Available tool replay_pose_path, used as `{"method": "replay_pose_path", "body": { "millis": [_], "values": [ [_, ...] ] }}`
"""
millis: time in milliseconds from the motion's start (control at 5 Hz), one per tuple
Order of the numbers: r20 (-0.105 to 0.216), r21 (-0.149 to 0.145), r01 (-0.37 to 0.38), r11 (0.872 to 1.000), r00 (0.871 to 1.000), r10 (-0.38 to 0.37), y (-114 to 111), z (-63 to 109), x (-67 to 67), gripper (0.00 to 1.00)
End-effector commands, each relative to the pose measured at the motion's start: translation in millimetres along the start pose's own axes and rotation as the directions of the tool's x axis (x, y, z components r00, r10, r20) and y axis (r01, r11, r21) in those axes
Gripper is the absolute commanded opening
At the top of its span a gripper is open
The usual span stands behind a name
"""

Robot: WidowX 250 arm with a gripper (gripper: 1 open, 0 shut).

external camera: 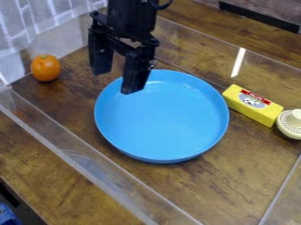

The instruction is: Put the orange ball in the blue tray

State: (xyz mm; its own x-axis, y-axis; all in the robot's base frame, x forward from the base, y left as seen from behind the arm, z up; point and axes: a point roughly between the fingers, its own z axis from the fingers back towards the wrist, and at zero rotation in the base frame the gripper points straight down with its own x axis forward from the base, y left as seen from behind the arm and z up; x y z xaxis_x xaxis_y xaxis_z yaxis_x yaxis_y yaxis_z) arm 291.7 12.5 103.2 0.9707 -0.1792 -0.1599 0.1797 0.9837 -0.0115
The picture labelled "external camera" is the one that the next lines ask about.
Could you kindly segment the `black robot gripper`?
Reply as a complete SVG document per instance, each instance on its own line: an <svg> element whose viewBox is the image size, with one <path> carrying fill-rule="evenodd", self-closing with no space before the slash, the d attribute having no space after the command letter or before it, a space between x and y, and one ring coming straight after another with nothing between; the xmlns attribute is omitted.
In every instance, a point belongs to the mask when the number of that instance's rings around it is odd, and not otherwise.
<svg viewBox="0 0 301 225"><path fill-rule="evenodd" d="M88 55L92 73L110 71L112 50L125 57L121 72L121 93L144 88L153 68L157 39L151 35L156 24L159 0L108 0L106 12L92 11L88 30ZM128 41L140 45L133 48Z"/></svg>

